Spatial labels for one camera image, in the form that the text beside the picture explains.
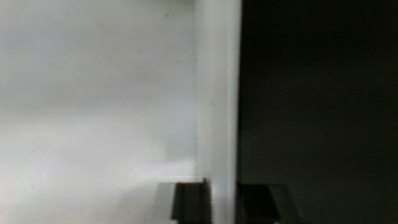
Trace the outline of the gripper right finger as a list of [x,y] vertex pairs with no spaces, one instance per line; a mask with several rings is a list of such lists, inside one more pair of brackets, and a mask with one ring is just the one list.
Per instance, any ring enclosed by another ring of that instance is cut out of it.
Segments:
[[237,185],[236,224],[301,224],[293,196],[284,185]]

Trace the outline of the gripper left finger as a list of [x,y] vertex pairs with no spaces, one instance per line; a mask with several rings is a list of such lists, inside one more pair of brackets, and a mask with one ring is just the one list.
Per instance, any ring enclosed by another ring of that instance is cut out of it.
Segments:
[[170,219],[177,224],[213,224],[211,189],[205,180],[175,184]]

